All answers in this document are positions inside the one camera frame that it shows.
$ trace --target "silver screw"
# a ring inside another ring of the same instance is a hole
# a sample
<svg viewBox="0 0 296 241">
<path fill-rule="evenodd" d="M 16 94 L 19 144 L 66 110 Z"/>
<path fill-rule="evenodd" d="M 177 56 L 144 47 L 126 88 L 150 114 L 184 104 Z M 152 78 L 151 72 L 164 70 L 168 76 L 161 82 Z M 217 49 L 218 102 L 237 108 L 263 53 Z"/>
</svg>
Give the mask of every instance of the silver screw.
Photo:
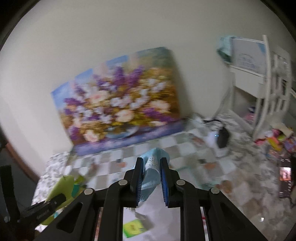
<svg viewBox="0 0 296 241">
<path fill-rule="evenodd" d="M 218 188 L 211 188 L 211 193 L 212 194 L 218 194 L 220 190 Z"/>
<path fill-rule="evenodd" d="M 92 194 L 93 193 L 93 190 L 91 188 L 87 188 L 84 190 L 84 194 L 85 195 L 89 195 L 89 194 Z"/>
<path fill-rule="evenodd" d="M 125 180 L 125 179 L 121 179 L 121 180 L 118 182 L 118 184 L 119 184 L 120 186 L 124 186 L 124 185 L 126 185 L 127 183 L 128 183 L 128 181 Z"/>
<path fill-rule="evenodd" d="M 176 183 L 177 183 L 177 185 L 179 185 L 179 186 L 183 186 L 183 185 L 185 184 L 185 181 L 182 180 L 182 179 L 179 179 Z"/>
</svg>

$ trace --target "smartphone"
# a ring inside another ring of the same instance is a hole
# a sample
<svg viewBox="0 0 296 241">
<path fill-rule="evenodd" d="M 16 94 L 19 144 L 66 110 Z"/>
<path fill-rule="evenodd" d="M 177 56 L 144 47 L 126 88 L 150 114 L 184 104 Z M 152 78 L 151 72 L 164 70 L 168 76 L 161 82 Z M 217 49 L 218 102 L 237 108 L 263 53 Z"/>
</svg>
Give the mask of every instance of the smartphone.
<svg viewBox="0 0 296 241">
<path fill-rule="evenodd" d="M 280 185 L 279 185 L 279 197 L 290 197 L 291 192 L 291 181 L 292 181 L 292 171 L 291 171 L 291 161 L 288 158 L 280 159 Z"/>
</svg>

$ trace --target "white wall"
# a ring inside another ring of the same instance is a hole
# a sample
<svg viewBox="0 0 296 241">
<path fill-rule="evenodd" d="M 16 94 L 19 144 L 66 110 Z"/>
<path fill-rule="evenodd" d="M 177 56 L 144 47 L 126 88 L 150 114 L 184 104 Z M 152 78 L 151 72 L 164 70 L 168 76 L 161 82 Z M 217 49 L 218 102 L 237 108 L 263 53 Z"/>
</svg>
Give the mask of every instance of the white wall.
<svg viewBox="0 0 296 241">
<path fill-rule="evenodd" d="M 50 155 L 71 148 L 50 92 L 105 60 L 158 46 L 174 52 L 183 114 L 211 115 L 228 86 L 215 52 L 226 34 L 267 34 L 296 56 L 291 35 L 260 0 L 41 0 L 0 52 L 0 123 L 40 174 Z"/>
</svg>

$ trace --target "wooden trim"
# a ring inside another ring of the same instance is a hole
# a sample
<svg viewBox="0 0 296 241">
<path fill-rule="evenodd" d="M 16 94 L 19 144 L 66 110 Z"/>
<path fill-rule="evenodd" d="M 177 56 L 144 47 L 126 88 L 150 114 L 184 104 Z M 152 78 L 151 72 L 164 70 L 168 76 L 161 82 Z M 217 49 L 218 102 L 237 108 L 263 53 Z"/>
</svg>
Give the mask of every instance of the wooden trim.
<svg viewBox="0 0 296 241">
<path fill-rule="evenodd" d="M 26 174 L 28 178 L 37 183 L 39 176 L 34 171 L 32 171 L 32 169 L 26 163 L 24 163 L 18 153 L 13 149 L 12 145 L 8 142 L 5 147 L 16 165 L 18 165 L 18 167 Z"/>
</svg>

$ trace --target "canvas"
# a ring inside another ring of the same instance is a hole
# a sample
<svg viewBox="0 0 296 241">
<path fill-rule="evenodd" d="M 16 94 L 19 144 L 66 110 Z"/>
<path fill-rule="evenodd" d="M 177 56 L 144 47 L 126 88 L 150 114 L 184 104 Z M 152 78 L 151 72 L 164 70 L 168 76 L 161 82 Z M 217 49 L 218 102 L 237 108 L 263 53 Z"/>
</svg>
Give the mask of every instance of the canvas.
<svg viewBox="0 0 296 241">
<path fill-rule="evenodd" d="M 78 155 L 182 131 L 173 59 L 164 47 L 121 56 L 52 92 Z"/>
</svg>

